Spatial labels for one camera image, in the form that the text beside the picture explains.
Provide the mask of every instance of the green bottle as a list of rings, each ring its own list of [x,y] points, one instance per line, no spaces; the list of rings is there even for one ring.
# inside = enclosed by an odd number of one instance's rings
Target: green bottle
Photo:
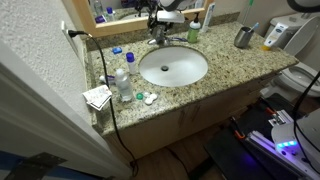
[[[199,22],[199,13],[195,13],[196,18],[190,23],[187,40],[189,43],[196,43],[198,41],[198,33],[201,28],[201,24]]]

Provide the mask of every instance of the vanity cabinet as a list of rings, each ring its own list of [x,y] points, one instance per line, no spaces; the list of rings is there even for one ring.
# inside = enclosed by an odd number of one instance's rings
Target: vanity cabinet
[[[120,131],[120,135],[136,158],[141,158],[182,138],[237,116],[260,97],[260,90],[275,74],[161,115],[157,118]],[[115,134],[105,137],[125,163],[132,159],[121,147]]]

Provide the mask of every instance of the white sink basin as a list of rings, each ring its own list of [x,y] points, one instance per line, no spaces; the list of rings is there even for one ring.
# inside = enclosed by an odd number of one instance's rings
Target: white sink basin
[[[141,17],[148,17],[149,16],[149,13],[141,13]],[[140,18],[138,16],[138,13],[135,13],[135,14],[130,14],[128,16],[125,16],[123,18],[121,18],[121,20],[126,20],[126,19],[135,19],[135,18]]]
[[[166,47],[147,54],[139,65],[140,74],[152,84],[179,87],[200,80],[208,71],[206,59],[184,47]]]

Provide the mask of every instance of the toothbrush holder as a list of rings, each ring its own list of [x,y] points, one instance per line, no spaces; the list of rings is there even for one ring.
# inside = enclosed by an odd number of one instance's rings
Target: toothbrush holder
[[[238,48],[246,48],[253,34],[254,30],[251,30],[251,28],[242,27],[234,39],[234,45]]]

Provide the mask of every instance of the wooden floor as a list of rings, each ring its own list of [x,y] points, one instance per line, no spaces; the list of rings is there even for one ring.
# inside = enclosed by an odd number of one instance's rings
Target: wooden floor
[[[310,113],[320,108],[319,102],[306,98],[300,110]],[[203,145],[220,131],[219,127],[211,127],[195,135],[180,140],[167,148],[173,150],[184,162],[188,172],[208,157]],[[138,160],[140,171],[134,180],[187,180],[188,176],[182,164],[175,159],[168,149],[163,148]],[[201,180],[223,180],[216,167],[211,168]]]

